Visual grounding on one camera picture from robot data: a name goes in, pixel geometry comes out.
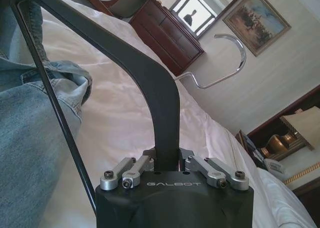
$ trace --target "chrome hook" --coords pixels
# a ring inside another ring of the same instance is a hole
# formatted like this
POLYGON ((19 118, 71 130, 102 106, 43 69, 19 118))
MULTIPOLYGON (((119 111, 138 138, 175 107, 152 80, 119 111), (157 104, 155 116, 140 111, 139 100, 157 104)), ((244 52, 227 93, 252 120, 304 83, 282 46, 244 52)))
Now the chrome hook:
POLYGON ((180 80, 180 79, 182 79, 182 78, 184 78, 184 77, 191 76, 192 79, 193 79, 193 81, 194 81, 194 83, 195 83, 195 85, 196 85, 198 88, 200 88, 200 89, 207 89, 207 88, 212 87, 212 86, 214 86, 214 85, 216 85, 216 84, 218 84, 218 83, 220 83, 220 82, 223 82, 223 81, 226 80, 226 79, 229 79, 230 77, 233 77, 234 75, 236 75, 237 73, 239 73, 239 72, 244 68, 244 66, 245 66, 245 64, 246 64, 246 60, 247 60, 247 53, 246 53, 244 44, 243 44, 237 37, 235 37, 235 36, 233 36, 233 35, 230 35, 230 34, 215 34, 215 35, 214 35, 214 38, 215 38, 215 39, 224 38, 224 39, 230 40, 230 41, 232 41, 232 42, 236 45, 236 47, 239 49, 240 54, 241 54, 241 62, 240 62, 239 67, 236 69, 236 71, 235 71, 235 72, 232 72, 231 74, 229 74, 229 75, 227 75, 227 76, 225 76, 225 77, 223 77, 223 78, 221 78, 221 79, 218 79, 218 80, 216 80, 216 81, 214 81, 214 82, 212 82, 212 83, 210 83, 210 84, 207 84, 207 85, 200 85, 200 84, 198 83, 195 75, 194 75, 192 72, 190 72, 190 71, 187 71, 187 72, 185 72, 185 73, 177 76, 177 77, 174 79, 175 81, 180 80))

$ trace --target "bed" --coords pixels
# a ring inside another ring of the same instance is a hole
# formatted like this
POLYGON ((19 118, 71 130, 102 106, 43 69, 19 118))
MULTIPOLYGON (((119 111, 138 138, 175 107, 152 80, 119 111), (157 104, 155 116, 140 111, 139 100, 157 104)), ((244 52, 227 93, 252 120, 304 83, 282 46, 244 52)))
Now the bed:
MULTIPOLYGON (((71 0, 63 1, 163 65, 128 23, 71 0)), ((43 45, 49 59, 73 61, 93 78, 91 97, 82 107, 83 119, 76 143, 96 187, 103 172, 112 169, 122 158, 139 157, 154 146, 151 115, 138 87, 124 70, 47 11, 42 10, 42 15, 43 45)), ((179 81, 176 85, 180 96, 180 147, 201 157, 217 157, 246 173, 254 189, 252 226, 315 227, 295 195, 271 174, 257 169, 233 135, 212 120, 179 81)), ((40 227, 96 227, 71 156, 40 227)))

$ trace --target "denim fabric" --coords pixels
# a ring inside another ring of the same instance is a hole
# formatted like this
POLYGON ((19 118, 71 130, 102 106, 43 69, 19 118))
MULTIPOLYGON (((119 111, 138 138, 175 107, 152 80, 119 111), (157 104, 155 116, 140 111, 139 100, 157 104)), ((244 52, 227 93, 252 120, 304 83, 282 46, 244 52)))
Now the denim fabric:
MULTIPOLYGON (((0 0, 0 227, 34 228, 69 152, 10 0, 0 0)), ((50 62, 42 46, 40 8, 23 4, 23 15, 73 136, 91 77, 70 61, 50 62)))

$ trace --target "telephone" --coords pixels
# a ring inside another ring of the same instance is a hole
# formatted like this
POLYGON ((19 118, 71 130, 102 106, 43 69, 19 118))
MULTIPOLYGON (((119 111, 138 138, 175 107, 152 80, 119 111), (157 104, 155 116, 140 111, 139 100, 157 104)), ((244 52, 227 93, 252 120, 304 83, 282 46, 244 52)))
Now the telephone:
POLYGON ((273 159, 264 159, 263 162, 268 172, 270 172, 282 182, 289 178, 289 175, 286 173, 285 167, 280 164, 280 162, 273 159))

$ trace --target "framed painting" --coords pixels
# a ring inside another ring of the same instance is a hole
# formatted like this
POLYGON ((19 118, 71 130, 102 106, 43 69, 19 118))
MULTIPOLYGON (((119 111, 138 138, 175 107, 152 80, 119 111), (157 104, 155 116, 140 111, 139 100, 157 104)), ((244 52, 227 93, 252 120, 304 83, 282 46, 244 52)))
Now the framed painting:
POLYGON ((223 21, 255 56, 291 28, 267 0, 242 0, 223 21))

